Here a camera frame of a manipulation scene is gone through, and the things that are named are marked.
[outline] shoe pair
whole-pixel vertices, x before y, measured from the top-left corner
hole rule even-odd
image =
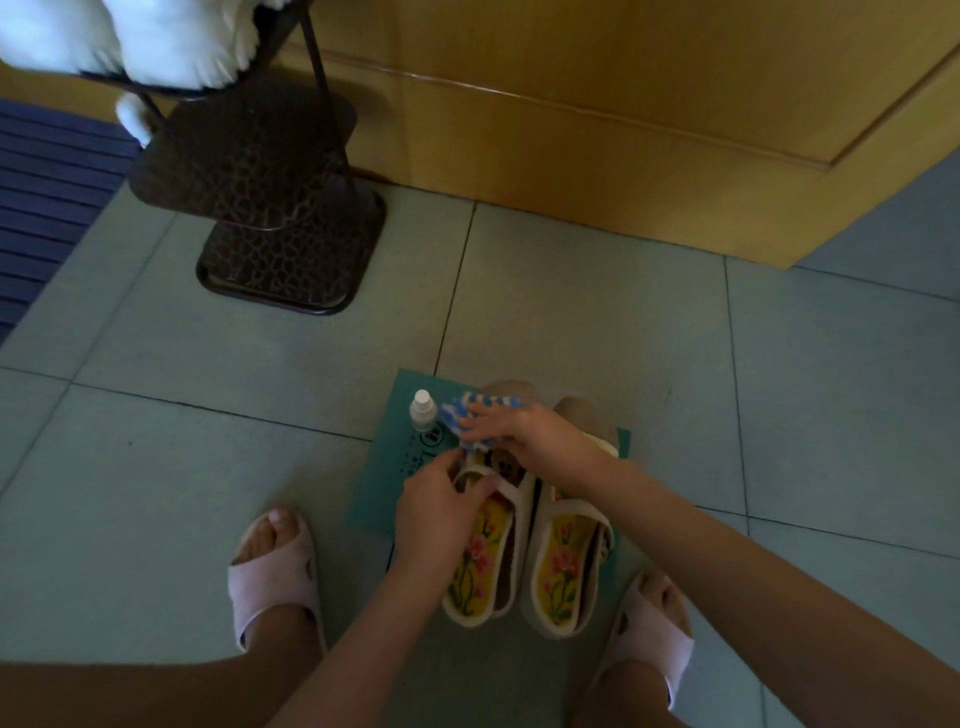
[[[526,382],[482,392],[541,403]],[[565,398],[554,409],[617,456],[616,430],[602,425],[587,402]],[[596,605],[600,566],[613,549],[610,521],[585,500],[542,482],[495,444],[468,452],[454,485],[464,491],[488,474],[499,477],[497,489],[477,512],[444,610],[458,624],[477,627],[505,615],[519,598],[523,616],[545,637],[579,634]]]

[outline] brown textured stand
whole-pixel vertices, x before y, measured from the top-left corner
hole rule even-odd
[[[267,73],[204,101],[180,103],[130,172],[147,205],[275,231],[317,209],[356,112],[316,88]]]
[[[229,88],[185,90],[84,75],[136,92],[162,120],[133,166],[130,187],[147,205],[218,221],[197,262],[204,287],[329,314],[356,295],[387,206],[349,168],[345,147],[356,110],[327,86],[310,2],[257,9],[257,57]],[[298,23],[315,87],[267,70]],[[151,93],[181,101],[162,119]]]
[[[342,181],[328,187],[314,213],[289,228],[219,223],[197,261],[197,279],[234,298],[302,313],[342,311],[360,287],[387,206],[361,184],[355,194]]]

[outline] small plastic bottle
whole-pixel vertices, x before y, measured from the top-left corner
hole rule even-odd
[[[418,389],[414,400],[410,402],[410,419],[414,430],[429,432],[437,419],[437,403],[425,389]]]

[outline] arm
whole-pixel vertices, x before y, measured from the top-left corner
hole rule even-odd
[[[458,494],[449,472],[461,455],[461,450],[445,452],[404,483],[396,507],[393,567],[271,728],[374,724],[396,674],[443,598],[477,509],[496,488],[496,478],[486,477]]]
[[[510,437],[525,467],[608,514],[807,725],[943,725],[960,675],[889,625],[697,510],[556,413],[477,405],[464,440]]]

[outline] pink flower embroidery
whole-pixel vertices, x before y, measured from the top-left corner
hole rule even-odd
[[[477,561],[480,556],[486,552],[487,539],[483,536],[470,536],[470,540],[467,542],[467,553],[470,555],[470,558]]]
[[[493,566],[493,561],[491,561],[490,556],[486,553],[481,553],[479,556],[474,557],[473,561],[476,562],[477,576],[483,576]]]
[[[573,579],[577,578],[577,574],[580,573],[577,557],[568,548],[561,548],[554,552],[553,556],[550,557],[550,569],[554,574],[565,573]]]

